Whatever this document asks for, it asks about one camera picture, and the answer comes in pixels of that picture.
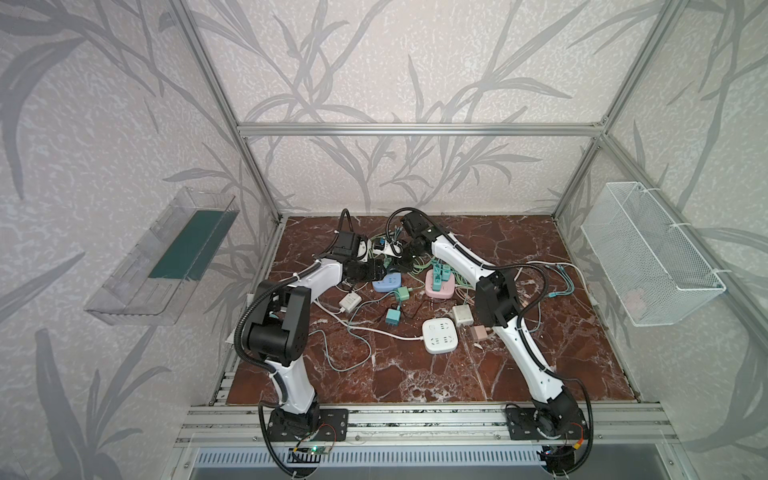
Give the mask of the blue power strip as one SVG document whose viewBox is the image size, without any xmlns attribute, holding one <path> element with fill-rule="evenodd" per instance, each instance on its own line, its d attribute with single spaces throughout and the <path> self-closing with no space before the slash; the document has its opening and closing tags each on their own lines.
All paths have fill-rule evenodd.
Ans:
<svg viewBox="0 0 768 480">
<path fill-rule="evenodd" d="M 402 286 L 402 275 L 399 272 L 387 274 L 383 279 L 371 283 L 373 289 L 379 293 L 389 293 Z"/>
</svg>

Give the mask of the teal charger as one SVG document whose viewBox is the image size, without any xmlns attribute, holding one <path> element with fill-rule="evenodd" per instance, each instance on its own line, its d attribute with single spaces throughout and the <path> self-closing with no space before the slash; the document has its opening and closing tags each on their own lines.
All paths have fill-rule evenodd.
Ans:
<svg viewBox="0 0 768 480">
<path fill-rule="evenodd" d="M 385 323 L 391 326 L 398 326 L 401 322 L 401 310 L 399 308 L 389 308 L 385 315 Z"/>
</svg>

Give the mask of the white power strip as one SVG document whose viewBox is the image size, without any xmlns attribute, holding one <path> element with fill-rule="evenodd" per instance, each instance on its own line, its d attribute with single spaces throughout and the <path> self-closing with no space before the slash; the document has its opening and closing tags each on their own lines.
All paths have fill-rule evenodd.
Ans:
<svg viewBox="0 0 768 480">
<path fill-rule="evenodd" d="M 426 351 L 432 355 L 453 352 L 459 343 L 454 322 L 449 318 L 434 318 L 422 324 Z"/>
</svg>

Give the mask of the pink charger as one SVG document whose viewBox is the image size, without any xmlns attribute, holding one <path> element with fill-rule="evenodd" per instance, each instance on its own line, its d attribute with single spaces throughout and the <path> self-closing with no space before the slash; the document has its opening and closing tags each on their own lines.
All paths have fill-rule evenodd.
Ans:
<svg viewBox="0 0 768 480">
<path fill-rule="evenodd" d="M 488 332 L 484 326 L 473 325 L 469 328 L 470 336 L 473 342 L 481 342 L 488 338 Z"/>
</svg>

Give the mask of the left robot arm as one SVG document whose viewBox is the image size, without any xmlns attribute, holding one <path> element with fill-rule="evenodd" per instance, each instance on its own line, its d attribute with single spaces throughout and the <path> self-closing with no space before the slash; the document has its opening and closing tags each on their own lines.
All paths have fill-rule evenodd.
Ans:
<svg viewBox="0 0 768 480">
<path fill-rule="evenodd" d="M 332 245 L 288 278 L 265 280 L 235 327 L 233 344 L 245 363 L 267 372 L 277 393 L 276 416 L 314 426 L 319 404 L 303 359 L 311 305 L 340 283 L 381 280 L 386 267 L 371 257 L 372 242 L 351 231 L 335 232 Z"/>
</svg>

